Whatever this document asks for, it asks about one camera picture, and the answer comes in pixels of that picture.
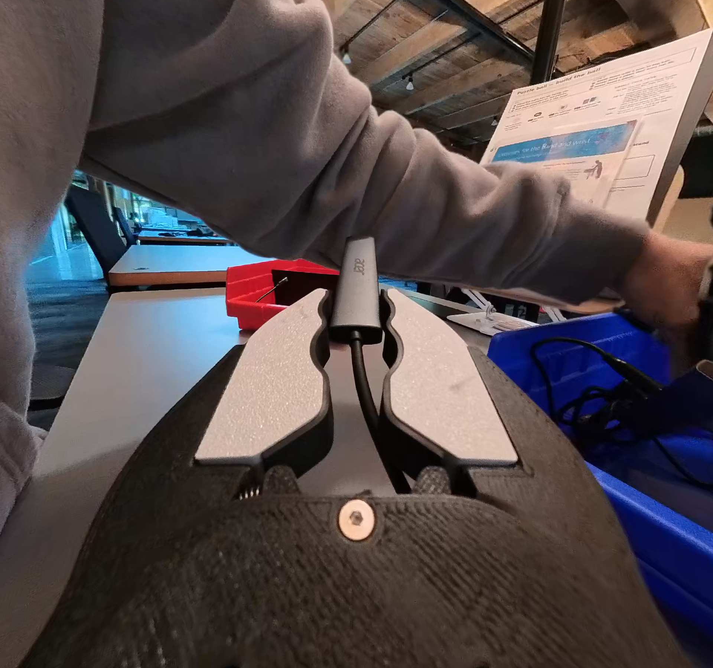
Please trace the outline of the white stand frame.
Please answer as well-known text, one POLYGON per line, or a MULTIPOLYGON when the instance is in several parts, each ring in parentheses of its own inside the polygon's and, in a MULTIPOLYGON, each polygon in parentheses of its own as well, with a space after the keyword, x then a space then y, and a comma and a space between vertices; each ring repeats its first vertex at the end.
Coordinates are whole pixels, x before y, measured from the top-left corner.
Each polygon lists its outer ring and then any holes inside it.
POLYGON ((447 316, 446 319, 489 337, 510 331, 522 331, 539 325, 537 320, 532 321, 527 318, 501 313, 496 309, 495 304, 489 300, 491 296, 510 300, 515 305, 534 305, 537 307, 537 311, 542 308, 549 320, 553 323, 566 321, 562 309, 567 306, 567 302, 548 296, 542 296, 529 290, 471 289, 460 287, 459 291, 476 305, 476 310, 466 312, 465 314, 450 315, 447 316))

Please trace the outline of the person's left forearm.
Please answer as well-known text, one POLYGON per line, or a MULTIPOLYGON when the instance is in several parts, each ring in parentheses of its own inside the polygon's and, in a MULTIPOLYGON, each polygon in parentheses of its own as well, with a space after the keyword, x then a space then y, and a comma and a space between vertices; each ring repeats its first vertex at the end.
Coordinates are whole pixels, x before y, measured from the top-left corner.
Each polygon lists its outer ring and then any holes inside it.
POLYGON ((643 260, 646 224, 576 201, 568 182, 531 166, 494 169, 449 152, 335 59, 277 67, 235 90, 246 231, 266 256, 338 264, 370 236, 388 275, 578 303, 615 289, 643 260))

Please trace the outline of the person's grey sweater torso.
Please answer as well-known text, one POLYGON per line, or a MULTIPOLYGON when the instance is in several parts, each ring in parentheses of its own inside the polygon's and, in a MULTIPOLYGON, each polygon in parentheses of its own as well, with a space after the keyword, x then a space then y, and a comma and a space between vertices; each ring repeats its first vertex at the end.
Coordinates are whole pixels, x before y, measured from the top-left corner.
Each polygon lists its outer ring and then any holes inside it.
POLYGON ((321 0, 1 0, 1 526, 41 440, 23 277, 80 168, 251 252, 338 262, 412 128, 376 113, 321 0))

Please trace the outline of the grey USB hub with cable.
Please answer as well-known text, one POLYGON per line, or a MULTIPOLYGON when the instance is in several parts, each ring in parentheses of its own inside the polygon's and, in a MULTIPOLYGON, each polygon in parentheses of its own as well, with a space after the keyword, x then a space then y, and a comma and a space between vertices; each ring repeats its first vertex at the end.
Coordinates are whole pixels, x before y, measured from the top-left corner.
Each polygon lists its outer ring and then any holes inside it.
POLYGON ((344 247, 339 279, 329 322, 329 338, 349 346, 352 374, 361 413, 371 441, 397 494, 409 494, 404 473, 392 461, 379 433, 379 411, 369 384, 364 347, 382 342, 379 274, 374 239, 351 237, 344 247))

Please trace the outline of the person's left hand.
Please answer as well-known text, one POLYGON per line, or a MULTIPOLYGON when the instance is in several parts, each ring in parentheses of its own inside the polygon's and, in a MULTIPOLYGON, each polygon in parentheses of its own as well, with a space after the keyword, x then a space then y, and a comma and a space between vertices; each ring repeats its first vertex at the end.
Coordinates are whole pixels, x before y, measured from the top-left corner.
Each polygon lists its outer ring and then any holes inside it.
POLYGON ((712 245, 649 233, 641 252, 613 287, 634 314, 661 331, 692 325, 712 245))

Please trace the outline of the red plastic bin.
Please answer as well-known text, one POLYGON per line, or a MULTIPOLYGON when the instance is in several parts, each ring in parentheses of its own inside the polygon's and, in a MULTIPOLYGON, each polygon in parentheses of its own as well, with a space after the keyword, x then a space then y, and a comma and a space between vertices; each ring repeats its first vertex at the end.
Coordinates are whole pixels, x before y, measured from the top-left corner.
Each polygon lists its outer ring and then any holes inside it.
POLYGON ((255 331, 316 289, 336 290, 339 271, 299 260, 231 266, 226 273, 227 316, 243 331, 255 331))

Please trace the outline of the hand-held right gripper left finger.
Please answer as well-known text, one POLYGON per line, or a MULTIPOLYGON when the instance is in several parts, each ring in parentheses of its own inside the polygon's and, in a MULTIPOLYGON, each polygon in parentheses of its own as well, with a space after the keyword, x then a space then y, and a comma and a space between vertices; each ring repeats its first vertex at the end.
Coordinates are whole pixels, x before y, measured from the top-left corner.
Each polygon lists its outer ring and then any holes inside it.
POLYGON ((195 451, 201 466, 311 470, 334 441, 327 289, 316 289, 258 328, 195 451))

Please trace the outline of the black metal pole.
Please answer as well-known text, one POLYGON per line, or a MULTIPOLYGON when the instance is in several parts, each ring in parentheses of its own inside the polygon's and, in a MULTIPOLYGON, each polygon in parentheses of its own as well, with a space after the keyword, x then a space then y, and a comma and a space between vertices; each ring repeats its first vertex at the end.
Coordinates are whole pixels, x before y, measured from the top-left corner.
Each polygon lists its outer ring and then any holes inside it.
POLYGON ((556 66, 557 47, 563 23, 566 0, 544 0, 534 59, 530 73, 530 85, 551 80, 556 66))

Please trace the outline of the blue banner leaflet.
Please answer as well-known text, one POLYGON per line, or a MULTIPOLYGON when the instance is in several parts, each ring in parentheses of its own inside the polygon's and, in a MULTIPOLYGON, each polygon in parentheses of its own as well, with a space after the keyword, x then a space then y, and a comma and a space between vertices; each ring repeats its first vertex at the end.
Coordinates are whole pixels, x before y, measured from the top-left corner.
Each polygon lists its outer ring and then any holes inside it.
POLYGON ((519 163, 564 178, 575 199, 604 208, 642 120, 613 119, 519 134, 491 145, 485 164, 519 163))

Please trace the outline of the cardboard box with papers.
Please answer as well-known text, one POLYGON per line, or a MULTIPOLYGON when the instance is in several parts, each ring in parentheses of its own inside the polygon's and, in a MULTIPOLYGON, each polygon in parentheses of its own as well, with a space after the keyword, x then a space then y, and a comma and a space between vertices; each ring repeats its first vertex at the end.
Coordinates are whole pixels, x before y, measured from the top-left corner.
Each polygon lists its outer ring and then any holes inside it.
MULTIPOLYGON (((567 124, 619 118, 642 120, 601 209, 646 221, 684 95, 701 61, 700 40, 692 35, 515 90, 484 155, 494 143, 519 134, 549 134, 567 124)), ((484 155, 481 164, 492 165, 484 163, 484 155)))

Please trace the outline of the wood-edged background table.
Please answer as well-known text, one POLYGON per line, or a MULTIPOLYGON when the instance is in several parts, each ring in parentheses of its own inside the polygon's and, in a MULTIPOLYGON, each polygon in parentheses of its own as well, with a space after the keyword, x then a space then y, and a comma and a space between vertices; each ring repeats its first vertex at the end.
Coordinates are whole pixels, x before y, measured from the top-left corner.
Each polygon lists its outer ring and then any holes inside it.
POLYGON ((235 266, 272 261, 239 246, 132 246, 108 272, 111 287, 224 283, 235 266))
POLYGON ((179 230, 142 230, 135 234, 136 244, 159 246, 233 246, 221 236, 189 235, 179 230))

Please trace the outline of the blue plastic bin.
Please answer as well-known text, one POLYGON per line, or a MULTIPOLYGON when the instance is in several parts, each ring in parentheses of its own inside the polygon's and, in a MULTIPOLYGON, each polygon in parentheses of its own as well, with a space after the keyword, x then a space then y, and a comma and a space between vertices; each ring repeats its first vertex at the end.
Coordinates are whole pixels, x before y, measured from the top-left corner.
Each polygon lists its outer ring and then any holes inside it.
POLYGON ((672 379, 616 314, 496 334, 488 357, 585 460, 665 612, 712 640, 711 363, 672 379))

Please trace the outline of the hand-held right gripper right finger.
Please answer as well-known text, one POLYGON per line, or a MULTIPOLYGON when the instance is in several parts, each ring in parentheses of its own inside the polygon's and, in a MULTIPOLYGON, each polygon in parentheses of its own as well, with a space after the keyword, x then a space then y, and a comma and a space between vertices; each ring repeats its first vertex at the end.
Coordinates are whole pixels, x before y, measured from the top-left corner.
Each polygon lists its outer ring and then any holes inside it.
POLYGON ((468 344, 397 289, 381 292, 381 427, 405 470, 514 467, 519 458, 468 344))

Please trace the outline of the wooden document stand board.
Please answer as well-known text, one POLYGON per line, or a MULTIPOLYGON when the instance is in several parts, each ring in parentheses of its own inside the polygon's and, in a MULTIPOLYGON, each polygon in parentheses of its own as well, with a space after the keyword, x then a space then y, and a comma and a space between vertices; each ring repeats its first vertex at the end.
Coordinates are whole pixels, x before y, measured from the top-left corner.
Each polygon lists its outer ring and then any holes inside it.
POLYGON ((692 38, 700 40, 702 56, 684 95, 681 114, 673 128, 670 146, 647 211, 646 221, 655 232, 663 231, 680 195, 684 181, 684 173, 680 171, 682 156, 712 95, 712 29, 700 31, 690 36, 692 38))

